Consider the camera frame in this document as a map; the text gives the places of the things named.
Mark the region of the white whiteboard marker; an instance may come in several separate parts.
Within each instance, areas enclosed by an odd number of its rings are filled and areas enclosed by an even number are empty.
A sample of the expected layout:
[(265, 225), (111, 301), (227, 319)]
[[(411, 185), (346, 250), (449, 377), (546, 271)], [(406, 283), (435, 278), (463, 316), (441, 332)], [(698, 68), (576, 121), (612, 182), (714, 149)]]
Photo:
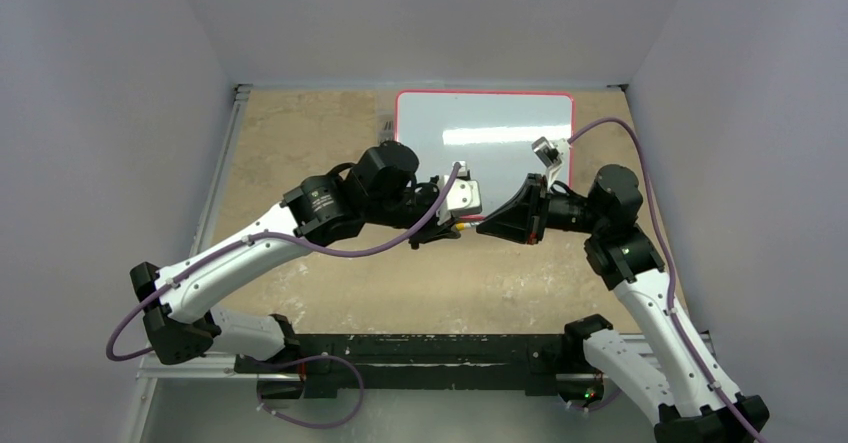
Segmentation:
[(464, 229), (462, 231), (465, 231), (465, 230), (469, 230), (469, 229), (477, 227), (480, 224), (480, 222), (479, 221), (471, 221), (471, 222), (460, 222), (460, 223), (457, 223), (457, 224), (463, 224)]

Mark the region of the red framed whiteboard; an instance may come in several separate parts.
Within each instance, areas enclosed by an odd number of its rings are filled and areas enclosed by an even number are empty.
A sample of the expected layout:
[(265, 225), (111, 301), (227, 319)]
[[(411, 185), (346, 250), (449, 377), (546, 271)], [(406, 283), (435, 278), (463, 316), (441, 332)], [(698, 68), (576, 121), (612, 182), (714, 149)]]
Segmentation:
[(405, 90), (395, 102), (396, 140), (419, 159), (417, 177), (447, 175), (457, 161), (479, 182), (482, 213), (506, 203), (544, 164), (532, 144), (572, 136), (575, 102), (566, 92)]

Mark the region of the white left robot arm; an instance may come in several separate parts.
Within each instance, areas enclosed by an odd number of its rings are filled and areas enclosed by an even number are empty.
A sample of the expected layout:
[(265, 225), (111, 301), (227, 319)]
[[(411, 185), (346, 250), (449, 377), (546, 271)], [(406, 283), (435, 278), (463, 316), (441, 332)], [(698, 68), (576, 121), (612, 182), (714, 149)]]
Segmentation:
[(481, 210), (480, 189), (463, 162), (418, 180), (419, 160), (395, 141), (356, 162), (305, 178), (247, 227), (187, 260), (130, 272), (149, 350), (165, 365), (213, 353), (243, 355), (284, 372), (297, 362), (288, 319), (222, 307), (224, 298), (269, 271), (311, 253), (363, 258), (401, 243), (416, 249), (455, 239), (459, 220)]

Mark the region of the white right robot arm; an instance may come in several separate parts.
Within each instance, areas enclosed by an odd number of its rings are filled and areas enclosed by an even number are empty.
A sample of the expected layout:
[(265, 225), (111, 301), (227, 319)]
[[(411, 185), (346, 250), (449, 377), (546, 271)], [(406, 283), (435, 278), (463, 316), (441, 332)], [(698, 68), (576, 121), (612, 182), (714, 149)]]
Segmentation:
[(653, 426), (658, 442), (761, 442), (770, 417), (745, 395), (700, 339), (672, 288), (672, 269), (637, 223), (643, 203), (637, 176), (620, 165), (596, 174), (586, 196), (539, 174), (476, 227), (478, 233), (533, 245), (545, 231), (584, 233), (592, 271), (637, 323), (655, 358), (629, 350), (604, 318), (566, 325), (561, 355), (612, 379)]

